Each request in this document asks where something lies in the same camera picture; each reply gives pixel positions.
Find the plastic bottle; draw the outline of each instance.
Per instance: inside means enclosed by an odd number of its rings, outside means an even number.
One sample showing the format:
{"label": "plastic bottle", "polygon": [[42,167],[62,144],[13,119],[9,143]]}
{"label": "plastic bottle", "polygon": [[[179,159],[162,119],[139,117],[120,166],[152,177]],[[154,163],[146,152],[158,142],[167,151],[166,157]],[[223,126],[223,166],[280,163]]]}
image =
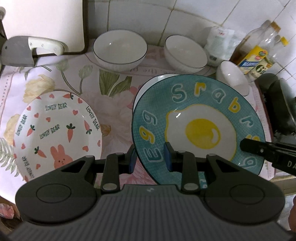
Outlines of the plastic bottle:
{"label": "plastic bottle", "polygon": [[286,40],[286,38],[281,37],[280,41],[274,45],[268,55],[249,72],[249,75],[255,79],[260,77],[266,70],[273,66],[273,64],[276,62],[278,54],[282,52],[283,48],[288,44],[289,42]]}
{"label": "plastic bottle", "polygon": [[241,43],[235,48],[230,61],[238,65],[243,57],[245,57],[258,43],[259,36],[268,28],[271,24],[270,20],[266,20],[259,28],[249,32]]}
{"label": "plastic bottle", "polygon": [[268,52],[273,48],[275,37],[280,30],[281,28],[275,22],[272,22],[259,36],[258,44],[238,64],[238,67],[244,74],[247,74],[265,56],[267,56]]}

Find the egg yolk design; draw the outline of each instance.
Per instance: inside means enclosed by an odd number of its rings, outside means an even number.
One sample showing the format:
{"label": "egg yolk design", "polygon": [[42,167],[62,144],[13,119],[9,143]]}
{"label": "egg yolk design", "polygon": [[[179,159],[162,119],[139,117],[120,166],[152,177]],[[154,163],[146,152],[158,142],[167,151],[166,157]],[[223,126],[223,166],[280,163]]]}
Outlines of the egg yolk design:
{"label": "egg yolk design", "polygon": [[221,138],[218,127],[207,119],[195,119],[185,129],[188,140],[201,149],[215,147]]}

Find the ceramic plate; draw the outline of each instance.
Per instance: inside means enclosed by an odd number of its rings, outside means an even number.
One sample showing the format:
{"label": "ceramic plate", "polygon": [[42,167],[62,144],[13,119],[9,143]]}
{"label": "ceramic plate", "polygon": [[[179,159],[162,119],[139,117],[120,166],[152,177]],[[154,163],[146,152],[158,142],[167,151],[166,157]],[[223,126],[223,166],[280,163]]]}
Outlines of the ceramic plate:
{"label": "ceramic plate", "polygon": [[135,97],[135,100],[133,102],[133,111],[135,110],[135,107],[139,101],[139,99],[141,98],[141,96],[152,86],[154,85],[155,83],[163,80],[163,79],[166,79],[166,78],[169,78],[169,77],[172,77],[172,76],[176,76],[178,74],[162,74],[162,75],[158,75],[158,76],[155,76],[153,77],[152,79],[148,80],[145,84],[143,84],[143,86],[140,88],[140,90],[138,91],[136,97]]}
{"label": "ceramic plate", "polygon": [[159,184],[181,184],[181,174],[166,168],[165,141],[196,157],[215,153],[255,174],[264,162],[239,148],[243,138],[265,141],[252,106],[231,87],[204,76],[178,75],[150,87],[135,107],[132,135],[142,164]]}
{"label": "ceramic plate", "polygon": [[89,105],[64,91],[40,95],[21,114],[14,135],[17,167],[26,181],[85,155],[100,159],[102,133]]}

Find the white tile wall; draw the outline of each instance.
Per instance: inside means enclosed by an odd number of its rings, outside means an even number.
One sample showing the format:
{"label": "white tile wall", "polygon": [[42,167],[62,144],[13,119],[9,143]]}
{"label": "white tile wall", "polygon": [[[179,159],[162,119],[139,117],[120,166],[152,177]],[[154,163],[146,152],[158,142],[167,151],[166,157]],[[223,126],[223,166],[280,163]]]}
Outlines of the white tile wall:
{"label": "white tile wall", "polygon": [[288,8],[284,8],[284,10],[275,19],[275,22],[281,27],[281,36],[285,36],[287,40],[290,40],[295,36],[296,23],[289,14]]}
{"label": "white tile wall", "polygon": [[171,10],[166,7],[130,1],[111,1],[109,30],[132,30],[142,35],[148,44],[157,45],[170,13]]}
{"label": "white tile wall", "polygon": [[291,75],[296,74],[296,59],[289,63],[285,68]]}
{"label": "white tile wall", "polygon": [[296,0],[291,0],[286,5],[286,8],[288,9],[288,11],[291,14],[292,18],[296,21]]}
{"label": "white tile wall", "polygon": [[278,63],[274,63],[274,65],[265,71],[265,73],[271,73],[271,74],[277,74],[283,69],[282,66],[280,66]]}
{"label": "white tile wall", "polygon": [[108,2],[89,2],[89,36],[97,38],[107,31]]}
{"label": "white tile wall", "polygon": [[282,10],[279,0],[240,0],[224,26],[248,33],[265,20],[274,20]]}
{"label": "white tile wall", "polygon": [[288,80],[289,78],[291,78],[292,76],[285,70],[282,69],[278,74],[277,74],[278,78],[283,78],[285,80]]}
{"label": "white tile wall", "polygon": [[286,6],[290,0],[279,0],[283,6]]}
{"label": "white tile wall", "polygon": [[163,46],[166,38],[170,35],[181,34],[205,46],[210,28],[214,26],[217,26],[217,24],[188,13],[174,10],[171,13],[160,45]]}
{"label": "white tile wall", "polygon": [[168,8],[173,8],[176,2],[176,0],[124,0],[124,1],[149,3],[149,4],[164,6]]}
{"label": "white tile wall", "polygon": [[97,37],[108,28],[125,28],[155,45],[163,45],[171,34],[182,34],[204,46],[210,28],[217,24],[248,33],[266,19],[275,20],[281,27],[279,34],[290,40],[278,56],[279,65],[269,72],[277,74],[285,67],[280,76],[289,77],[286,72],[296,75],[296,0],[89,1],[90,37]]}
{"label": "white tile wall", "polygon": [[238,0],[177,0],[175,9],[222,24],[237,2]]}
{"label": "white tile wall", "polygon": [[296,84],[296,79],[294,79],[294,77],[287,79],[287,84],[288,86],[293,87]]}
{"label": "white tile wall", "polygon": [[278,55],[277,62],[285,67],[296,58],[296,36],[294,36],[284,50]]}

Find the tablecloth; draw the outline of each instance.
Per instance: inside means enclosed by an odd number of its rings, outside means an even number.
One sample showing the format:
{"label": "tablecloth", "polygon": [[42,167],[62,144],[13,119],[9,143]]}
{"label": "tablecloth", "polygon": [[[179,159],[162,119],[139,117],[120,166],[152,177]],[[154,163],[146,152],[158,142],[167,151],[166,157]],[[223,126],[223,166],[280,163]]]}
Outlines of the tablecloth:
{"label": "tablecloth", "polygon": [[[17,190],[25,184],[14,161],[13,136],[19,116],[33,99],[58,90],[70,91],[84,99],[99,119],[103,135],[101,158],[105,158],[111,153],[126,152],[132,144],[132,106],[139,88],[154,76],[176,73],[166,62],[163,49],[157,46],[149,46],[138,67],[122,73],[101,69],[91,49],[78,56],[42,57],[36,66],[6,66],[0,77],[0,196],[13,203]],[[210,76],[213,73],[215,69],[206,66],[197,74]],[[258,89],[254,83],[250,84],[250,89],[246,99],[263,124],[266,140],[270,141]],[[271,179],[273,174],[274,169],[266,162],[260,175]],[[98,174],[96,186],[100,185],[101,178],[102,174]],[[120,175],[120,185],[125,183],[155,184],[139,160],[133,174]]]}

